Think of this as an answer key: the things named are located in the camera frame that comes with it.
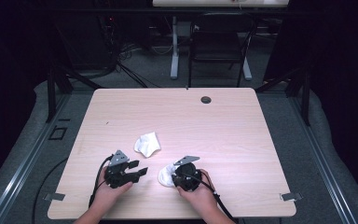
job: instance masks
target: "hand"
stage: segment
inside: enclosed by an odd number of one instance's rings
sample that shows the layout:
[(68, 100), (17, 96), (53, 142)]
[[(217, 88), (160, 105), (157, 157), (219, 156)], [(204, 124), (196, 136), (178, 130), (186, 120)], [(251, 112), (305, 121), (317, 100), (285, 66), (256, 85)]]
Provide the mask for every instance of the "hand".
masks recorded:
[(106, 166), (101, 170), (99, 176), (99, 186), (95, 193), (94, 202), (83, 216), (81, 216), (75, 223), (98, 223), (101, 218), (109, 211), (109, 209), (116, 203), (117, 198), (132, 187), (132, 182), (129, 182), (119, 188), (112, 189), (104, 181), (104, 173)]
[[(208, 172), (201, 170), (202, 181), (210, 185), (214, 189), (211, 178), (209, 177)], [(229, 219), (217, 206), (217, 201), (213, 196), (212, 191), (200, 183), (200, 185), (192, 192), (185, 191), (182, 188), (177, 188), (180, 196), (185, 198), (197, 213), (202, 217), (202, 219), (208, 223), (234, 223)]]

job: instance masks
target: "office chair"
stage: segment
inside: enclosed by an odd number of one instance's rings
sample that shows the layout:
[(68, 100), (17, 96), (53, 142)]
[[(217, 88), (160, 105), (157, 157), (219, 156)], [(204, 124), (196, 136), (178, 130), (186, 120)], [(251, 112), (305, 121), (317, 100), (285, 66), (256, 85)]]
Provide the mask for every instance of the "office chair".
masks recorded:
[(190, 25), (188, 53), (188, 87), (191, 87), (192, 63), (234, 63), (241, 65), (237, 87), (243, 75), (243, 64), (252, 34), (254, 19), (241, 12), (205, 13)]

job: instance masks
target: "black hole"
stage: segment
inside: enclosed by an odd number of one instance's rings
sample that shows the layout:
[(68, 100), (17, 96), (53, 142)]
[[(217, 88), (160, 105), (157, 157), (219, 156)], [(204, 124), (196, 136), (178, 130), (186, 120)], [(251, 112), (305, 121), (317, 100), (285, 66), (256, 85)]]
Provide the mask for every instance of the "black hole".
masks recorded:
[(212, 99), (209, 96), (202, 96), (201, 101), (205, 104), (209, 104), (212, 101)]

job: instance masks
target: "tabletop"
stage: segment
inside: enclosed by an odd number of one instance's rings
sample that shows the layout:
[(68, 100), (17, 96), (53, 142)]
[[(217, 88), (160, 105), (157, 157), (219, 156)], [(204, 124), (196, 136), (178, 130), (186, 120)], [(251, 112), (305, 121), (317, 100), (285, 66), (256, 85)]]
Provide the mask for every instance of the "tabletop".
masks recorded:
[[(202, 97), (209, 97), (205, 104)], [(136, 140), (155, 132), (161, 150), (134, 151)], [(52, 201), (52, 219), (78, 218), (87, 209), (103, 160), (123, 151), (134, 171), (147, 174), (122, 195), (106, 219), (198, 218), (158, 172), (184, 156), (197, 156), (234, 217), (290, 217), (293, 202), (255, 91), (247, 88), (101, 89), (94, 92)]]
[(289, 0), (153, 0), (154, 7), (287, 7)]

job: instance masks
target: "white cloth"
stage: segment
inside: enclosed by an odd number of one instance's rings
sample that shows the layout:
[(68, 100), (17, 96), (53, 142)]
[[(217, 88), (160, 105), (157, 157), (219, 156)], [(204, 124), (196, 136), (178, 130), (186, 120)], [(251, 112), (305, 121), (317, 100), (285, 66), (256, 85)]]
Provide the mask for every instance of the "white cloth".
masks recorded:
[(172, 188), (175, 187), (172, 181), (172, 174), (175, 172), (176, 168), (173, 164), (169, 164), (166, 167), (162, 168), (158, 173), (158, 182), (165, 187)]
[(153, 152), (160, 150), (159, 142), (156, 137), (156, 133), (147, 133), (142, 135), (135, 142), (133, 148), (136, 152), (141, 152), (146, 158), (149, 158)]

